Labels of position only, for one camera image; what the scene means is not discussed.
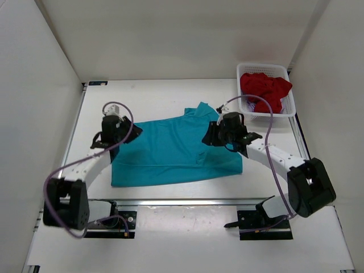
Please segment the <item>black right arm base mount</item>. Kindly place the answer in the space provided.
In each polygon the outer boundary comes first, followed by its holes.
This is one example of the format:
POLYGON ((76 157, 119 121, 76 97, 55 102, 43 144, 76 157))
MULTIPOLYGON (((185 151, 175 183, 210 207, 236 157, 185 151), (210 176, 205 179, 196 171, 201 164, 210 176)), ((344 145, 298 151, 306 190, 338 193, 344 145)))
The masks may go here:
POLYGON ((240 241, 292 240, 289 220, 285 216, 264 218, 257 210, 238 210, 238 220, 224 225, 225 229, 238 228, 240 241))

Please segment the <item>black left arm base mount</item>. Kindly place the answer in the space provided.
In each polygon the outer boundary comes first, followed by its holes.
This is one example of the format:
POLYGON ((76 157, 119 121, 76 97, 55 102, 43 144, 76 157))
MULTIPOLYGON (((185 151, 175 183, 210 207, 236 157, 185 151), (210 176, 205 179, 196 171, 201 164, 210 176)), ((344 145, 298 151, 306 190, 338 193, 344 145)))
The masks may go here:
POLYGON ((89 225, 84 238, 90 239, 134 239, 137 225, 137 207, 116 207, 118 214, 124 218, 113 218, 89 225))

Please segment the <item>teal polo shirt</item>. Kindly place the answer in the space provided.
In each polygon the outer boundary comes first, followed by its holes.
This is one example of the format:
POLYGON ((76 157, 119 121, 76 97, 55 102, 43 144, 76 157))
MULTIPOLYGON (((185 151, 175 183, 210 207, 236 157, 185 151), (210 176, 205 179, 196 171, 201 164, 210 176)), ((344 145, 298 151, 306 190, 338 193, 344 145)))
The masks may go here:
POLYGON ((111 164, 111 186, 149 187, 240 175, 243 159, 224 147, 202 143, 217 112, 204 102, 175 118, 139 122, 143 130, 122 144, 111 164))

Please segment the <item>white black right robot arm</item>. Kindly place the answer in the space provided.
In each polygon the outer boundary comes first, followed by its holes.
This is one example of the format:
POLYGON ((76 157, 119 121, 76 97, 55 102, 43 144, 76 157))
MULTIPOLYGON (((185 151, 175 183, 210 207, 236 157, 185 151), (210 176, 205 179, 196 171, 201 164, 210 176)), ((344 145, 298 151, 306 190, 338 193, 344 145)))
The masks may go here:
POLYGON ((227 113, 217 121, 211 121, 202 142, 215 147, 231 145, 231 152, 268 167, 275 177, 287 182, 286 194, 270 197, 256 205, 255 220, 261 227, 271 226, 280 217, 307 218, 336 199, 321 160, 306 160, 269 145, 266 137, 247 130, 242 114, 227 113))

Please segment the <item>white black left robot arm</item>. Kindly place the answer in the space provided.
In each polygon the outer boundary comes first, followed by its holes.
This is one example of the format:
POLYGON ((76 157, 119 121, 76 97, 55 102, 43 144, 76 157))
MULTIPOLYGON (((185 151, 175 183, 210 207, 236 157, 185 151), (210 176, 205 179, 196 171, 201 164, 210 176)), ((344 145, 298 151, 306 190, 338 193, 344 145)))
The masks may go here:
POLYGON ((134 141, 142 132, 132 117, 104 116, 87 156, 66 165, 72 169, 69 174, 44 183, 43 224, 70 231, 86 229, 89 221, 95 221, 90 217, 88 187, 111 165, 120 145, 134 141))

